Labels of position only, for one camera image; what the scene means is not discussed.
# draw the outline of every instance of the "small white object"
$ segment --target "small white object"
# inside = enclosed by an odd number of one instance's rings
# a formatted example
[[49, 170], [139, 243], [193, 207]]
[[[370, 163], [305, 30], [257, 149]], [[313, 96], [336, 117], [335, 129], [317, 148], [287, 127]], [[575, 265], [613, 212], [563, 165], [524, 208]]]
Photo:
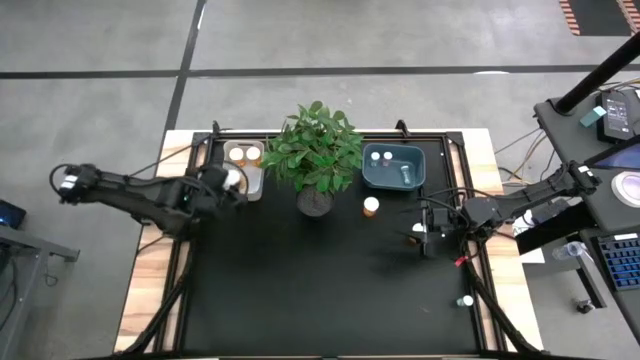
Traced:
[[249, 149], [247, 149], [247, 159], [254, 161], [254, 160], [258, 160], [259, 158], [260, 158], [260, 149], [258, 149], [255, 146], [252, 146]]
[[413, 231], [413, 232], [421, 232], [421, 233], [427, 232], [427, 230], [424, 228], [424, 226], [422, 226], [422, 224], [420, 224], [420, 223], [413, 224], [413, 227], [411, 228], [411, 231]]
[[640, 208], [640, 172], [621, 172], [611, 180], [611, 189], [623, 204]]
[[558, 246], [553, 249], [551, 252], [551, 256], [553, 256], [556, 260], [567, 260], [572, 257], [577, 257], [582, 255], [584, 249], [582, 248], [582, 243], [579, 241], [572, 241], [568, 244], [564, 244], [563, 246]]
[[227, 177], [224, 179], [224, 184], [222, 184], [222, 188], [229, 190], [230, 187], [237, 185], [240, 182], [241, 176], [238, 170], [229, 170]]
[[615, 240], [637, 239], [638, 238], [638, 234], [620, 234], [620, 235], [614, 235], [613, 238]]
[[378, 208], [380, 207], [380, 202], [378, 201], [378, 199], [374, 198], [374, 197], [368, 197], [366, 199], [364, 199], [364, 208], [371, 211], [371, 212], [375, 212], [376, 210], [378, 210]]
[[229, 151], [229, 159], [233, 161], [240, 161], [244, 157], [244, 151], [240, 148], [233, 148]]
[[411, 175], [409, 174], [409, 166], [403, 165], [400, 168], [400, 172], [402, 172], [402, 181], [405, 185], [411, 184]]
[[473, 297], [471, 297], [470, 295], [465, 295], [460, 299], [456, 300], [456, 303], [460, 307], [471, 306], [473, 305]]
[[380, 153], [379, 152], [372, 152], [371, 153], [371, 167], [376, 167], [378, 166], [378, 160], [380, 160]]

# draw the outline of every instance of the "gray floor tile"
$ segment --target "gray floor tile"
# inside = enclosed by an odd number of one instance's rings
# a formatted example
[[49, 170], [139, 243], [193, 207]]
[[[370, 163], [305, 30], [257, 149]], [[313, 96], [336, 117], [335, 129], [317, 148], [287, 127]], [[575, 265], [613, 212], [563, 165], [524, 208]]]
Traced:
[[196, 0], [3, 0], [0, 71], [180, 67]]
[[[538, 125], [533, 106], [561, 96], [586, 74], [423, 75], [192, 79], [187, 83], [177, 127], [278, 129], [296, 104], [319, 99], [342, 109], [361, 128], [393, 128], [404, 119], [413, 128], [486, 127], [500, 148]], [[639, 74], [622, 73], [629, 79]], [[498, 163], [515, 169], [535, 136], [498, 154]], [[542, 143], [525, 167], [537, 180], [552, 148]], [[552, 162], [550, 172], [558, 166]]]
[[576, 37], [557, 0], [219, 0], [193, 68], [601, 62], [624, 37]]
[[175, 81], [0, 81], [0, 198], [24, 207], [24, 229], [81, 250], [51, 259], [24, 332], [24, 359], [107, 355], [113, 349], [140, 226], [104, 205], [58, 204], [49, 171], [90, 162], [132, 172], [157, 159]]

